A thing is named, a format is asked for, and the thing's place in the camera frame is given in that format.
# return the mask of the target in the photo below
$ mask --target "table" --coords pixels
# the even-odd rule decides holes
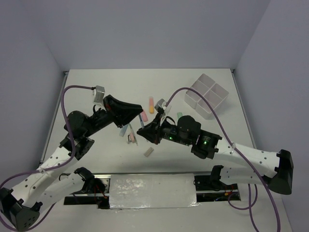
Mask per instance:
[[[224,87],[229,96],[218,111],[218,116],[231,140],[246,146],[253,146],[243,109],[233,76],[229,69],[119,69],[119,70],[70,70],[65,86],[104,86],[106,95],[143,106],[149,120],[155,114],[148,112],[148,97],[154,101],[164,98],[181,87],[191,86],[202,74],[210,76]],[[185,91],[180,92],[171,102],[170,116],[177,119],[177,112],[191,115],[202,124],[202,129],[222,135],[215,119],[205,120],[184,102]],[[82,111],[92,115],[91,91],[72,89],[65,96],[67,112]],[[134,130],[140,128],[138,118],[132,121]],[[64,119],[58,109],[53,129],[48,141],[47,159],[65,137]],[[139,146],[128,145],[119,136],[119,129],[109,125],[92,137],[96,142],[78,164],[70,167],[72,172],[84,166],[93,173],[145,173],[145,172],[199,172],[211,171],[216,164],[210,159],[201,160],[190,153],[190,147],[169,141],[159,145],[146,142],[138,137]],[[146,158],[143,153],[152,146],[154,152]],[[235,203],[246,206],[248,192],[246,185],[239,186],[242,201]],[[280,195],[274,194],[281,215],[282,231],[290,232],[291,227]],[[253,210],[254,219],[260,231],[275,231],[276,221],[272,206],[265,190],[259,187],[259,200]],[[97,210],[93,205],[63,206],[58,202],[46,221],[35,231],[254,231],[249,212],[239,212],[227,202],[202,203],[198,207],[182,209],[144,209],[144,210]]]

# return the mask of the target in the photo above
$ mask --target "robotic arm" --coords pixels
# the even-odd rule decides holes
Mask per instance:
[[[82,190],[92,193],[94,189],[104,193],[105,186],[101,180],[86,168],[78,168],[67,178],[60,182],[54,181],[71,165],[76,164],[91,148],[94,141],[89,138],[100,129],[114,123],[123,127],[131,122],[142,111],[136,104],[125,103],[113,98],[104,97],[104,88],[94,89],[94,104],[103,109],[95,110],[92,116],[80,111],[73,111],[68,115],[69,123],[75,141],[75,154],[67,135],[56,149],[54,154],[38,168],[38,173],[31,174],[12,189],[0,189],[0,210],[18,231],[28,230],[39,218],[45,209],[63,199],[65,196]],[[192,146],[191,152],[201,159],[228,160],[244,166],[241,169],[232,169],[217,165],[213,167],[210,180],[212,183],[230,185],[234,183],[259,184],[248,164],[235,151],[237,147],[246,154],[249,161],[263,175],[270,190],[280,194],[291,194],[293,179],[293,162],[290,152],[281,150],[264,152],[246,146],[233,144],[231,147],[221,136],[202,130],[201,124],[190,116],[175,121],[167,116],[168,109],[163,106],[164,100],[156,105],[155,119],[137,131],[137,134],[154,144],[162,139]],[[60,166],[70,157],[74,158],[65,166],[45,171],[46,168]]]

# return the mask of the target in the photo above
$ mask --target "green marker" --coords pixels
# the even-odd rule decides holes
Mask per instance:
[[[182,112],[178,112],[178,113],[177,113],[177,118],[178,118],[178,119],[181,118],[182,116],[183,116]]]

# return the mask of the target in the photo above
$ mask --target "orange marker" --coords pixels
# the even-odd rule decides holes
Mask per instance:
[[[153,97],[149,97],[149,113],[153,114],[155,112],[154,109],[154,98]]]

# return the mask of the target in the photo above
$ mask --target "gray wall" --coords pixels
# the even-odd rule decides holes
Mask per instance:
[[[2,182],[37,168],[63,75],[19,1],[0,1],[0,33]]]
[[[257,146],[293,154],[293,193],[284,205],[294,231],[308,231],[308,0],[271,0],[236,79]]]
[[[269,0],[22,0],[78,68],[235,68]]]

